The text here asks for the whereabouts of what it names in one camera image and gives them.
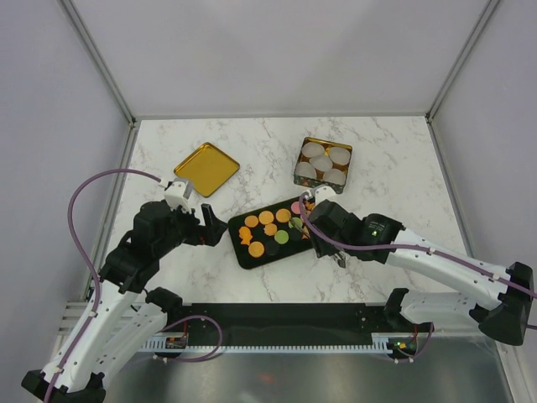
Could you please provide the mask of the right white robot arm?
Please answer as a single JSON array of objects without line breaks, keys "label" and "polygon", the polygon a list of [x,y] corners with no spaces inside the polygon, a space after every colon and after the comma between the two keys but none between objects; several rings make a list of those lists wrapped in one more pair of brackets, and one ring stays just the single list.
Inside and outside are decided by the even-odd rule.
[{"label": "right white robot arm", "polygon": [[533,270],[515,262],[489,264],[427,241],[401,222],[381,214],[365,218],[324,200],[307,211],[298,201],[300,217],[318,257],[342,254],[414,271],[449,287],[441,293],[398,288],[383,310],[388,328],[403,331],[410,324],[448,329],[477,329],[507,345],[520,346],[530,328],[536,298]]}]

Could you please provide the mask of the black round cookie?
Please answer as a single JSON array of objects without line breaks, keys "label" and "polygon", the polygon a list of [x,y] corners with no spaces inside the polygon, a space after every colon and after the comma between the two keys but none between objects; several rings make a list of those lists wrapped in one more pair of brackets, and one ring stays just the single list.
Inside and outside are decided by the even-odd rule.
[{"label": "black round cookie", "polygon": [[289,239],[293,242],[299,242],[303,238],[303,233],[295,228],[288,231]]},{"label": "black round cookie", "polygon": [[279,253],[279,245],[276,242],[267,242],[265,252],[268,256],[275,256]]}]

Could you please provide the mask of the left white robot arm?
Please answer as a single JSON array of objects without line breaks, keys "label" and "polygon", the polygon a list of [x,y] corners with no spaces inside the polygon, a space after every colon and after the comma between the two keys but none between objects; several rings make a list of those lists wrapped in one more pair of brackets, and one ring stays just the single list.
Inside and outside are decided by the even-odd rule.
[{"label": "left white robot arm", "polygon": [[43,402],[102,402],[107,382],[155,333],[174,331],[184,319],[182,300],[159,287],[149,292],[138,313],[114,329],[159,271],[160,260],[182,244],[216,246],[227,225],[208,204],[202,217],[184,203],[143,204],[133,227],[108,254],[96,289],[65,344],[43,369],[30,370],[22,387]]}]

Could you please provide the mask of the orange bitten round cookie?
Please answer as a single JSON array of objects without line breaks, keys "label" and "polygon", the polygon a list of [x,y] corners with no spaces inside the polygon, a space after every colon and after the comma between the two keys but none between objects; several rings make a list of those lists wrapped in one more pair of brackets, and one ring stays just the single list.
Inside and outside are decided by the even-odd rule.
[{"label": "orange bitten round cookie", "polygon": [[274,236],[277,231],[278,231],[278,227],[276,224],[274,224],[273,222],[267,224],[264,226],[264,229],[263,229],[264,233],[269,236],[269,237],[272,237]]}]

